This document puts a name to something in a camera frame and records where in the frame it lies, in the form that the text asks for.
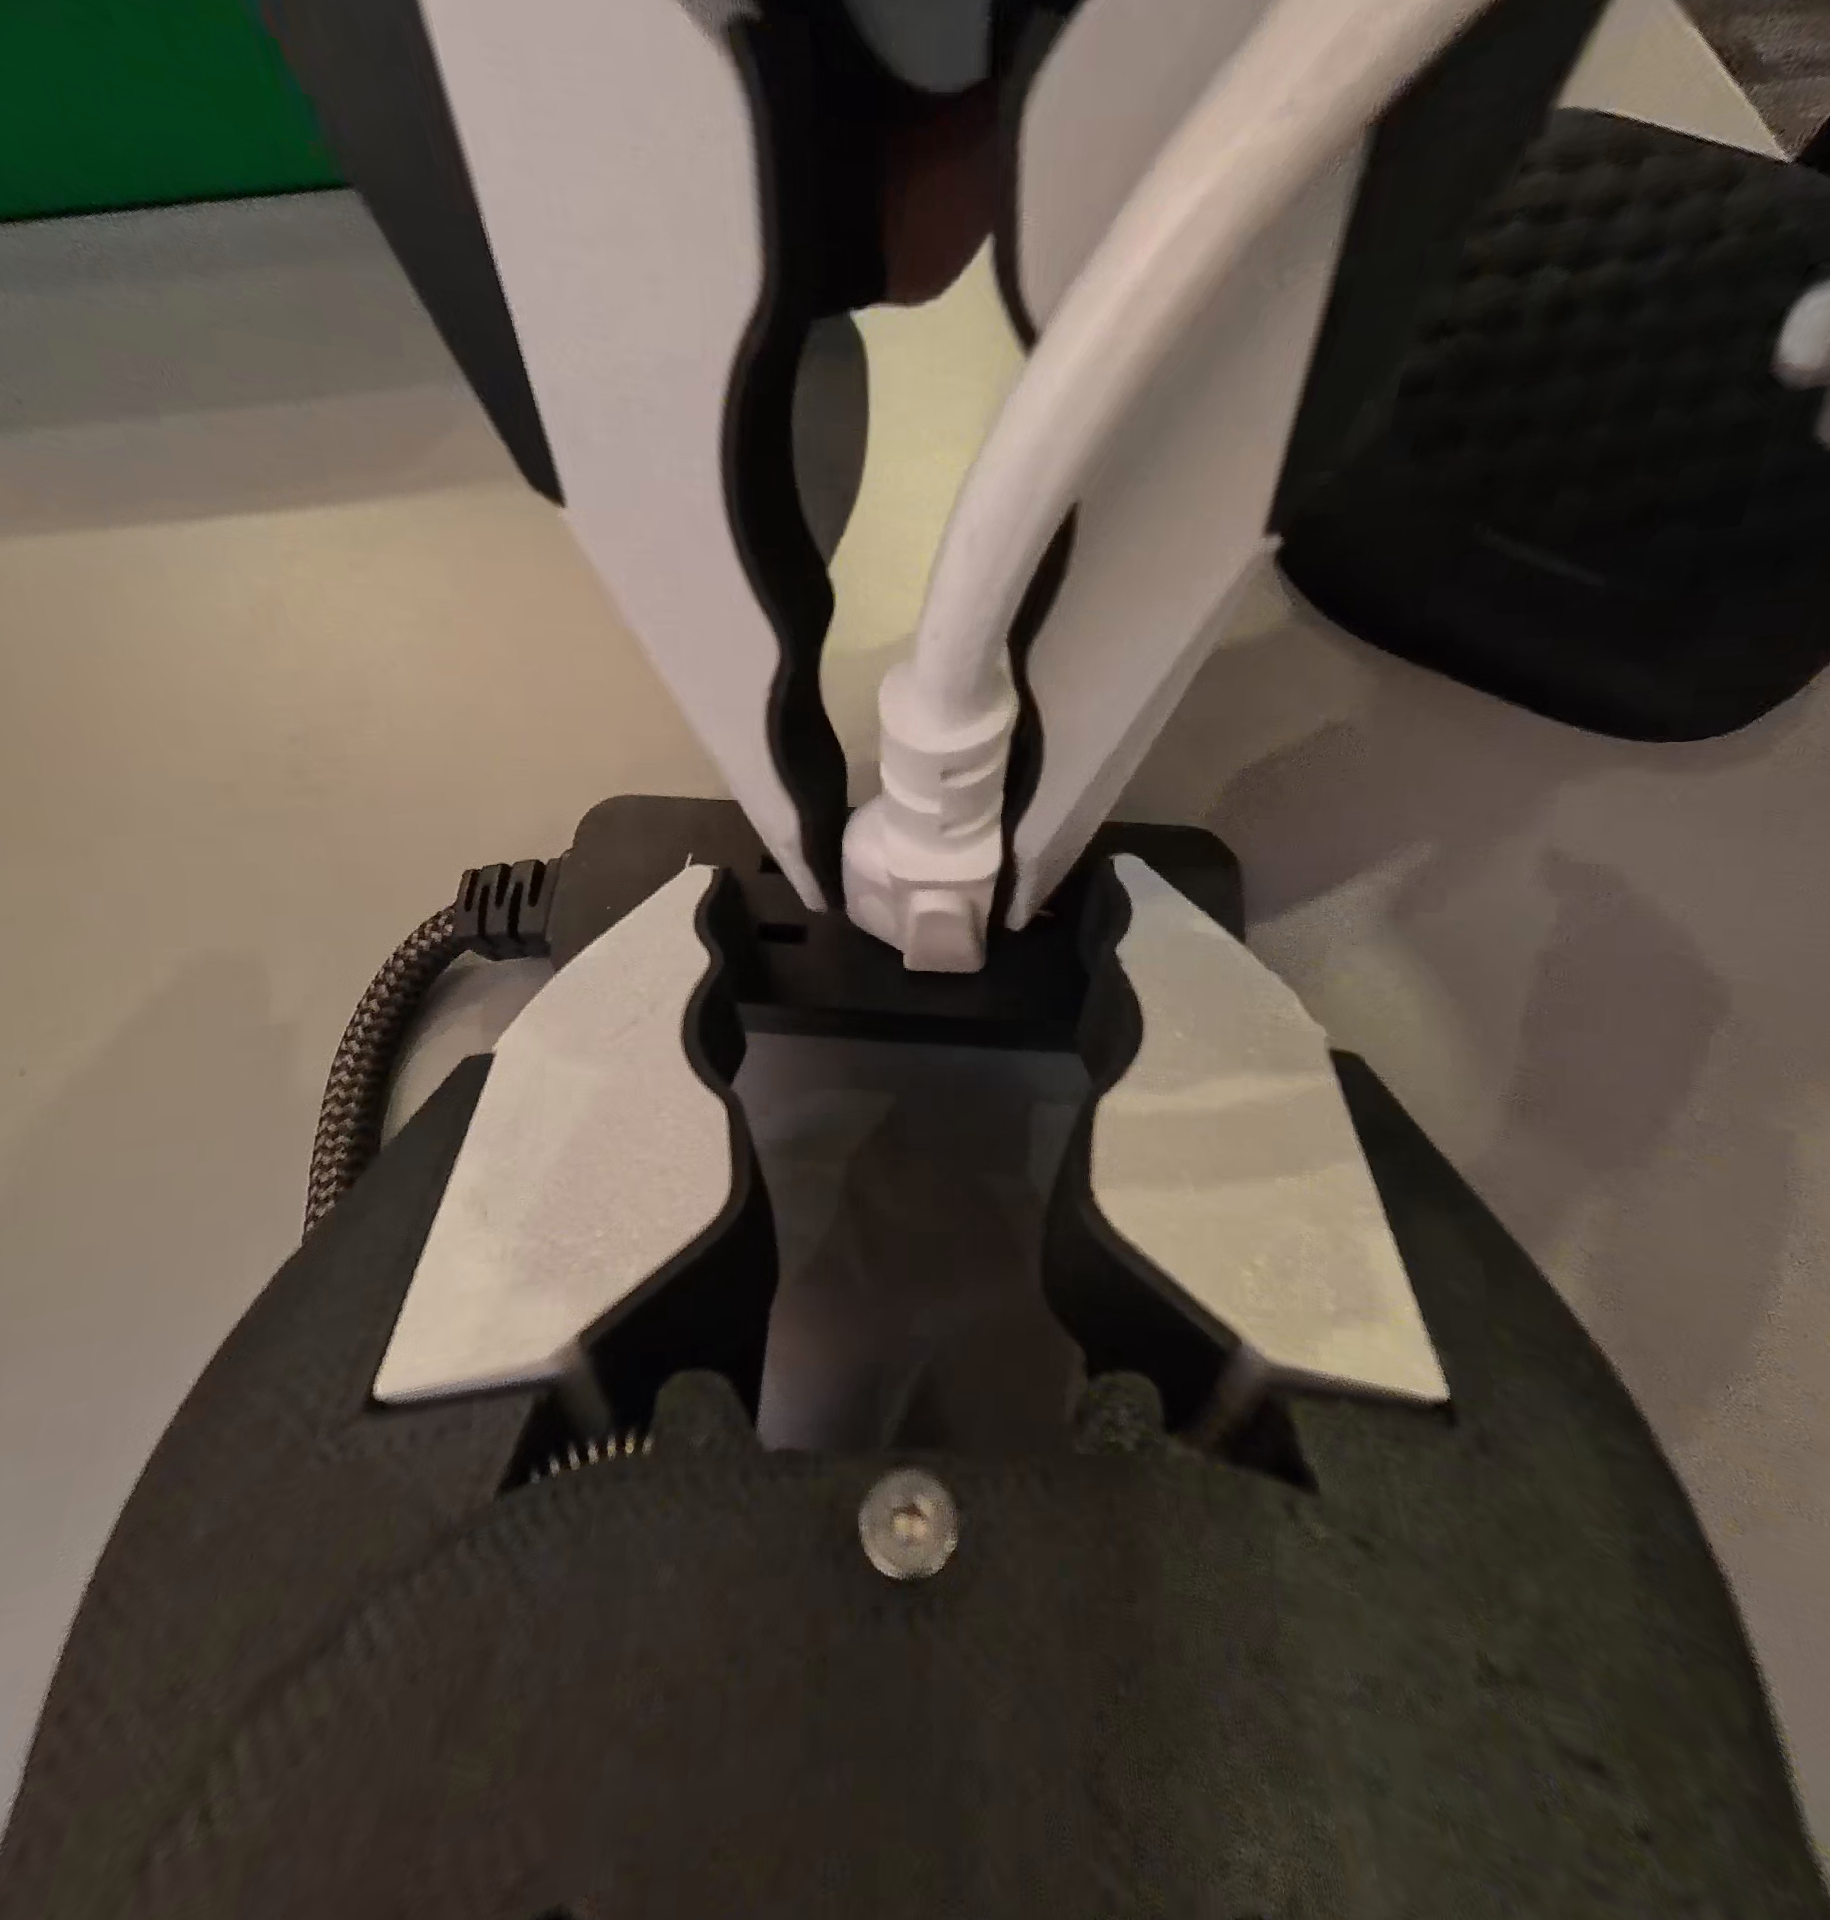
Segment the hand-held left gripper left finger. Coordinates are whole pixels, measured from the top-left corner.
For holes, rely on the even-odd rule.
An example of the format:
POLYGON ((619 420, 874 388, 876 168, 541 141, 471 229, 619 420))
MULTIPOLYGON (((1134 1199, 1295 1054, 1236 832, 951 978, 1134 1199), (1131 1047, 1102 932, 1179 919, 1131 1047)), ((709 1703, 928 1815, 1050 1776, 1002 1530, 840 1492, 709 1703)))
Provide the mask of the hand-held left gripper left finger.
POLYGON ((736 1073, 736 878, 691 863, 496 1042, 375 1376, 412 1406, 556 1389, 646 1418, 682 1374, 758 1410, 781 1284, 736 1073))

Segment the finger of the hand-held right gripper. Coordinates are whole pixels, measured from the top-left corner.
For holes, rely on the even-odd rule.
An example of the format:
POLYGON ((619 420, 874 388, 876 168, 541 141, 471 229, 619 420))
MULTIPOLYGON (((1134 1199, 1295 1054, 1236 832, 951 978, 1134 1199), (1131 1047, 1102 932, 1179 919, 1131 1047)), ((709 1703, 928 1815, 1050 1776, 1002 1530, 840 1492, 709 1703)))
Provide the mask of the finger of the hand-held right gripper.
POLYGON ((804 904, 845 762, 785 742, 827 630, 795 494, 749 32, 668 2, 423 3, 569 527, 804 904))
MULTIPOLYGON (((1028 344, 1221 66, 1383 3, 1017 3, 1005 29, 997 272, 1028 344)), ((1277 479, 1336 287, 1365 144, 1356 119, 1238 258, 1080 493, 1020 683, 1003 922, 1023 928, 1124 796, 1267 564, 1277 479)))

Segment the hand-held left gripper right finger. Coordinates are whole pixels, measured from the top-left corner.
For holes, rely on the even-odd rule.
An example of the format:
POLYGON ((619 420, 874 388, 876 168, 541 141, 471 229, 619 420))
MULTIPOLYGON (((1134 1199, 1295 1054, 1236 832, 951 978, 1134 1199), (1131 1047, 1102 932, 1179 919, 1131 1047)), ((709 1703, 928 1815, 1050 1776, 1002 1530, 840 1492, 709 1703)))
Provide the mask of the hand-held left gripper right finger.
POLYGON ((1089 1372, 1207 1449, 1279 1396, 1447 1407, 1322 1024, 1141 855, 1098 863, 1082 956, 1043 1286, 1089 1372))

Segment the white power plug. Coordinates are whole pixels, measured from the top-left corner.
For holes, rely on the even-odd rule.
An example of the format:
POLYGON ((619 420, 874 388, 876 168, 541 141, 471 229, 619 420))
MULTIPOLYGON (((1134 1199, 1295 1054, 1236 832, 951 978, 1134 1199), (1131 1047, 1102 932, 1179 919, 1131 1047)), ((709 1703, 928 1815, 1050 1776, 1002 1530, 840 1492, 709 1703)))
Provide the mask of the white power plug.
POLYGON ((912 972, 980 972, 1003 863, 1003 799, 1020 705, 1010 685, 966 714, 904 660, 879 691, 879 790, 843 837, 850 924, 912 972))

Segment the black power strip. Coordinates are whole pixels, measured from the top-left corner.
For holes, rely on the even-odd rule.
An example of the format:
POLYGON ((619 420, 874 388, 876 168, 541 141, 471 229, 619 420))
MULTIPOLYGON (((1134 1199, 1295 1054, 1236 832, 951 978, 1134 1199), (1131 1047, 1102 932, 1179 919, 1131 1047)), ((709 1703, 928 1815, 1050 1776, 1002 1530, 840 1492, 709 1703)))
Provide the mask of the black power strip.
POLYGON ((1090 966, 1089 885, 1099 861, 1139 855, 1228 932, 1245 933, 1236 853, 1204 827, 1104 825, 1024 929, 992 938, 981 972, 912 972, 843 916, 812 913, 740 807, 724 799, 597 804, 556 863, 549 956, 558 966, 666 878, 711 865, 736 880, 736 996, 749 1027, 809 1037, 1071 1050, 1090 966))

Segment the green plastic bin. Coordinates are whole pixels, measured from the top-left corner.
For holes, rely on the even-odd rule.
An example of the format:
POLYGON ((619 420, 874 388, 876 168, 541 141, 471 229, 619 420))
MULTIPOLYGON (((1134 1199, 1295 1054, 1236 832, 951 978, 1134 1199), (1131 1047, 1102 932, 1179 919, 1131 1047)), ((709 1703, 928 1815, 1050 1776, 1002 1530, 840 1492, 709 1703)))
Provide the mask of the green plastic bin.
POLYGON ((0 222, 338 189, 250 2, 0 2, 0 222))

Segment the black mesh pad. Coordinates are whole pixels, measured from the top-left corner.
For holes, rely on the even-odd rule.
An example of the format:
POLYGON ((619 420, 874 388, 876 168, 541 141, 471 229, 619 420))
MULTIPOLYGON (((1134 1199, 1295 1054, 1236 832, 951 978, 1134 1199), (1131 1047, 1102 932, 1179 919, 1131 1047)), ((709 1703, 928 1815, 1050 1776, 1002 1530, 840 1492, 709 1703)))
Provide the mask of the black mesh pad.
POLYGON ((1430 293, 1381 429, 1277 550, 1343 631, 1625 742, 1739 733, 1830 664, 1830 449, 1772 353, 1830 178, 1549 116, 1430 293))

